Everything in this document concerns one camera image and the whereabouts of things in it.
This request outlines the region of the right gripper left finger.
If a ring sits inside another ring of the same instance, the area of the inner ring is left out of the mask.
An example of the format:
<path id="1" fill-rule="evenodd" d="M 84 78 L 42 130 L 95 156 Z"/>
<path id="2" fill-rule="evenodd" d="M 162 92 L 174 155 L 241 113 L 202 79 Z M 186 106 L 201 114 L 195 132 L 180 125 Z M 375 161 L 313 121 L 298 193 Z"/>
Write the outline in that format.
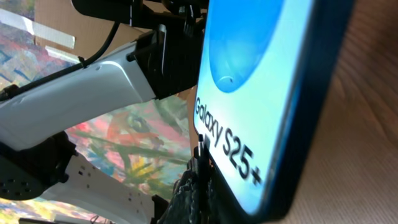
<path id="1" fill-rule="evenodd" d="M 172 199 L 157 224 L 199 224 L 200 219 L 198 162 L 192 157 L 187 163 L 187 170 L 176 181 Z"/>

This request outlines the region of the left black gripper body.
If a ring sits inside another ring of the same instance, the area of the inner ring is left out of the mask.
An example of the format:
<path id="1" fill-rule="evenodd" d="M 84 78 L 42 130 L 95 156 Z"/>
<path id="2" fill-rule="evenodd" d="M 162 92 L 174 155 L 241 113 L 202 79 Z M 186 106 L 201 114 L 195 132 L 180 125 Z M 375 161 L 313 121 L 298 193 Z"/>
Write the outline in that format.
<path id="1" fill-rule="evenodd" d="M 134 27 L 151 31 L 136 40 L 127 55 L 161 100 L 197 84 L 204 39 L 207 0 L 161 1 L 167 12 L 154 12 L 142 1 L 132 2 Z"/>

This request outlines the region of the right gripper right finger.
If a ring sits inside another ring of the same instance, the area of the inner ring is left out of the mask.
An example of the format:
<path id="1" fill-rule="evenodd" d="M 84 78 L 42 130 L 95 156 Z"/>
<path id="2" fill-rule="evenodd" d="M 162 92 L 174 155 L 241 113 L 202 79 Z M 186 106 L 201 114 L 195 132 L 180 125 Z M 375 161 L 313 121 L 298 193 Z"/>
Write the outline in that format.
<path id="1" fill-rule="evenodd" d="M 205 202 L 203 221 L 209 224 L 244 224 L 240 212 L 229 198 L 216 168 L 210 161 L 210 153 L 203 147 L 203 174 L 205 176 Z"/>

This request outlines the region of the blue Samsung Galaxy smartphone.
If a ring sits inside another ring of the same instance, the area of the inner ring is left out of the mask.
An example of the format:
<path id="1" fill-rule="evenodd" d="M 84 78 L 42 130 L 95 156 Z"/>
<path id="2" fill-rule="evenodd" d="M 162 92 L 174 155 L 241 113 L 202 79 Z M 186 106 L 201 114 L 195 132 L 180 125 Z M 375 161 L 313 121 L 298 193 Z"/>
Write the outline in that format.
<path id="1" fill-rule="evenodd" d="M 283 219 L 341 48 L 350 0 L 213 0 L 194 127 L 246 223 Z"/>

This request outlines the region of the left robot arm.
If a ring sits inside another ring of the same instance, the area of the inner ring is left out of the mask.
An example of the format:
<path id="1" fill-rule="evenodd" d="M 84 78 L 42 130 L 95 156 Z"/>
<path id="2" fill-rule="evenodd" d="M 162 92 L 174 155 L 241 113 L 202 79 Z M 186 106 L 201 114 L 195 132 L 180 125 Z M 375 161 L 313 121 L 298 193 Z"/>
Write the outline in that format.
<path id="1" fill-rule="evenodd" d="M 1 197 L 84 208 L 116 223 L 157 223 L 168 208 L 97 169 L 66 130 L 110 111 L 161 100 L 197 84 L 208 1 L 73 1 L 85 16 L 113 22 L 90 58 L 1 91 Z"/>

